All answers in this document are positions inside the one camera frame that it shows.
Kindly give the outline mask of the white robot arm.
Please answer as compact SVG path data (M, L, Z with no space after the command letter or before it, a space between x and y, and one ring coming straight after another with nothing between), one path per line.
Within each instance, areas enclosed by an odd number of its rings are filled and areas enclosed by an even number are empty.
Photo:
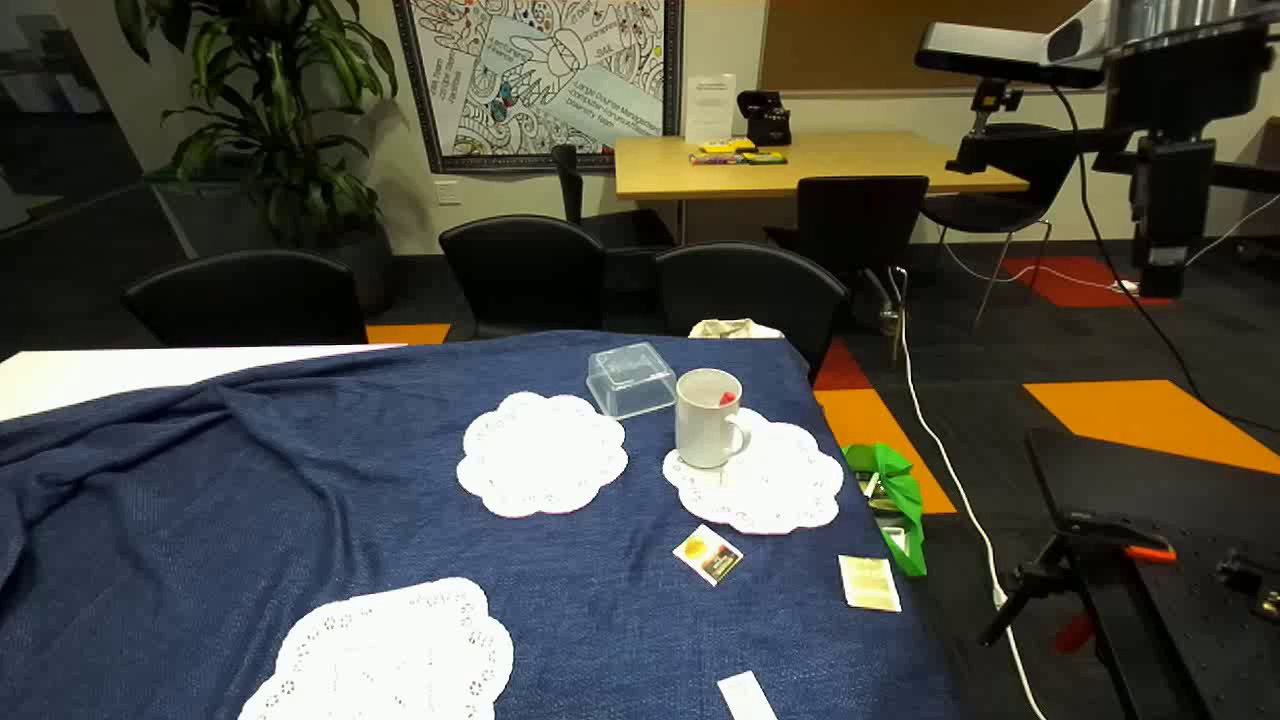
M1273 186L1264 169L1222 162L1214 121L1243 114L1273 67L1276 0L1085 0L1047 27L937 19L918 64L976 75L971 110L1005 109L1008 83L1101 88L1105 121L1068 129L1077 154L1130 173L1132 262L1142 294L1176 294L1206 237L1207 197ZM980 173L1000 141L971 122L956 169Z

